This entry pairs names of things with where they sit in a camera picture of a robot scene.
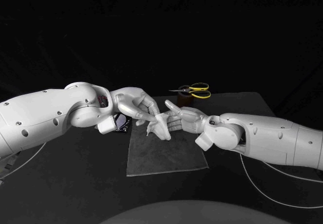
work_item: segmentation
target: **black background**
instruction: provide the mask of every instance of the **black background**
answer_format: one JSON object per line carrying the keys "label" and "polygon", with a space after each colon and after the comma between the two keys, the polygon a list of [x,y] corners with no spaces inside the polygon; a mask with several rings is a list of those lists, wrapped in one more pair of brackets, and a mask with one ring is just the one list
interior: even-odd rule
{"label": "black background", "polygon": [[323,130],[321,1],[0,4],[0,101],[73,82],[153,97],[206,82],[258,92],[277,117]]}

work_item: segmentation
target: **table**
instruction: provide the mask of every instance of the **table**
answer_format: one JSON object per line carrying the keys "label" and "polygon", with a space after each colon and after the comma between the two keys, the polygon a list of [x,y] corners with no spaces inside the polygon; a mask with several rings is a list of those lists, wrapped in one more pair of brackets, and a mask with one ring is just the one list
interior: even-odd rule
{"label": "table", "polygon": [[[163,99],[176,102],[176,96]],[[212,94],[209,99],[195,101],[195,107],[208,115],[234,112],[274,116],[255,92]],[[1,223],[92,224],[138,206],[172,200],[231,203],[291,223],[323,221],[321,209],[285,207],[259,194],[239,155],[216,146],[205,152],[210,169],[127,177],[130,136],[130,132],[102,135],[94,127],[72,127],[47,142],[0,186]],[[22,152],[14,167],[37,149]],[[311,206],[323,204],[319,183],[285,177],[251,158],[245,158],[245,166],[255,184],[277,200],[303,206],[306,202]]]}

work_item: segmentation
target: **robotic hand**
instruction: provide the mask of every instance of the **robotic hand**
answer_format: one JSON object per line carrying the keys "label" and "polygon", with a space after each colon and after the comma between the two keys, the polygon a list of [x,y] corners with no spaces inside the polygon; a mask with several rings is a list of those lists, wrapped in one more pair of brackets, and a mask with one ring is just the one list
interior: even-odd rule
{"label": "robotic hand", "polygon": [[[101,96],[107,99],[104,106]],[[117,112],[138,119],[137,125],[146,120],[156,122],[160,114],[143,89],[125,87],[109,92],[85,82],[9,99],[0,103],[0,157],[50,141],[71,126],[95,126],[102,134],[114,131]]]}
{"label": "robotic hand", "polygon": [[236,113],[208,116],[169,100],[164,103],[169,131],[200,133],[195,142],[203,151],[215,144],[264,162],[323,170],[323,131],[281,118]]}

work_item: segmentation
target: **white robotic hand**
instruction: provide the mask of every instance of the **white robotic hand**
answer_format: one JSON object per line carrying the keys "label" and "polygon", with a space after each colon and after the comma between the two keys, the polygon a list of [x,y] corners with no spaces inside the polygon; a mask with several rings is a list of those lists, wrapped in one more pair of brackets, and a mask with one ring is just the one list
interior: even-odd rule
{"label": "white robotic hand", "polygon": [[112,110],[138,119],[135,125],[143,125],[144,121],[156,122],[156,115],[160,114],[157,103],[143,89],[125,87],[111,91]]}
{"label": "white robotic hand", "polygon": [[189,133],[202,133],[209,116],[192,107],[179,108],[169,100],[164,104],[170,109],[166,112],[169,131],[184,130]]}

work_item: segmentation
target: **bolt hole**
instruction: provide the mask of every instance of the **bolt hole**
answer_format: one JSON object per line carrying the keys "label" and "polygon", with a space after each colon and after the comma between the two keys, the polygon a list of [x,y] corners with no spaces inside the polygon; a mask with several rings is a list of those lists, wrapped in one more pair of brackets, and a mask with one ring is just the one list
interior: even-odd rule
{"label": "bolt hole", "polygon": [[52,122],[53,122],[55,126],[59,125],[59,120],[56,118],[52,120]]}
{"label": "bolt hole", "polygon": [[22,135],[23,135],[24,137],[29,136],[29,131],[27,131],[26,129],[22,130]]}

